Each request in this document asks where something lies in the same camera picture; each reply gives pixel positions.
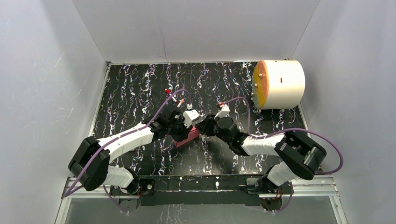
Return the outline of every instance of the glass panel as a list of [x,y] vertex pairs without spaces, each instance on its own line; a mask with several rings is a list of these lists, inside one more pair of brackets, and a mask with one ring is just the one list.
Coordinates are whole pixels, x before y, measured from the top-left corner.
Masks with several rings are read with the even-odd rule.
[[[135,207],[132,200],[124,206]],[[73,198],[70,204],[67,224],[79,223],[294,223],[294,224],[336,224],[329,197],[294,197],[289,207],[273,216],[263,212],[261,207],[242,204],[198,204],[198,205],[157,205],[139,207],[129,216],[108,198]]]

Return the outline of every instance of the white wall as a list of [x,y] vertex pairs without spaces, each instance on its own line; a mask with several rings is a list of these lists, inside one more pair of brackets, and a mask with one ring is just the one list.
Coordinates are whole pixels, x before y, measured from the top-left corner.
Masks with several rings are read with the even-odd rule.
[[[396,2],[322,0],[293,56],[303,65],[311,130],[334,139],[334,175],[349,223],[396,218]],[[325,169],[338,164],[328,150]]]
[[0,223],[54,223],[106,63],[71,0],[0,1]]
[[73,0],[106,61],[291,57],[319,0]]

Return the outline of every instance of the black and white patterned surface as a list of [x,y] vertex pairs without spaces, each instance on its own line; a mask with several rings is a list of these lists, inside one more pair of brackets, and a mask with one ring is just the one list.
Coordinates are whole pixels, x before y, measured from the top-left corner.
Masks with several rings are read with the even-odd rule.
[[[166,99],[165,89],[187,89],[200,115],[216,113],[216,105],[243,96],[250,100],[251,78],[256,63],[182,63],[111,65],[93,135],[103,138],[134,127],[154,115]],[[230,103],[230,117],[246,132],[247,107]],[[272,133],[289,127],[304,127],[298,107],[292,110],[251,109],[251,131]],[[257,174],[279,163],[279,157],[237,156],[218,138],[201,138],[176,148],[170,136],[136,148],[114,161],[139,175]]]

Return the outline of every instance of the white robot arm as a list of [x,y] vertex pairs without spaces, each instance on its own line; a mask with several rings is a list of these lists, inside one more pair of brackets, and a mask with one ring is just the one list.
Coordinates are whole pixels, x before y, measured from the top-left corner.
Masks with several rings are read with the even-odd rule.
[[[176,141],[187,139],[193,128],[192,123],[199,118],[198,112],[191,110],[191,107],[189,105],[188,110],[182,113],[178,107],[167,105],[154,122],[144,129],[126,135],[134,129],[144,127],[146,121],[114,136],[98,140],[93,137],[84,139],[69,164],[69,170],[78,176],[93,153],[106,144],[80,178],[81,184],[87,191],[105,184],[124,188],[131,194],[136,193],[139,189],[139,176],[133,170],[109,166],[109,163],[166,134]],[[217,136],[237,155],[268,154],[282,159],[280,164],[271,167],[254,185],[248,185],[248,191],[251,189],[252,192],[273,193],[279,186],[296,177],[311,180],[326,156],[326,151],[303,133],[286,132],[270,138],[249,136],[239,131],[228,113],[228,106],[221,105],[216,115],[207,115],[195,127],[202,135]]]

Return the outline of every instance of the red object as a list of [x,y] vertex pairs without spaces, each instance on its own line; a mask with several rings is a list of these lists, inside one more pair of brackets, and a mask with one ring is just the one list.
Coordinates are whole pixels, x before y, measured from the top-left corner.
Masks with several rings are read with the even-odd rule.
[[173,140],[173,142],[175,143],[176,148],[178,148],[178,147],[184,145],[185,143],[187,143],[187,142],[189,142],[189,141],[192,141],[192,140],[194,140],[194,139],[196,139],[196,138],[198,138],[198,137],[199,137],[199,131],[198,131],[198,129],[196,129],[195,127],[193,127],[193,128],[191,129],[190,133],[188,133],[187,139],[184,139],[184,140],[181,141],[181,142],[177,142],[177,141]]
[[[165,92],[166,92],[168,95],[170,95],[170,90],[165,89]],[[176,100],[175,97],[172,97],[172,100],[173,100],[175,103],[177,103],[177,100]]]

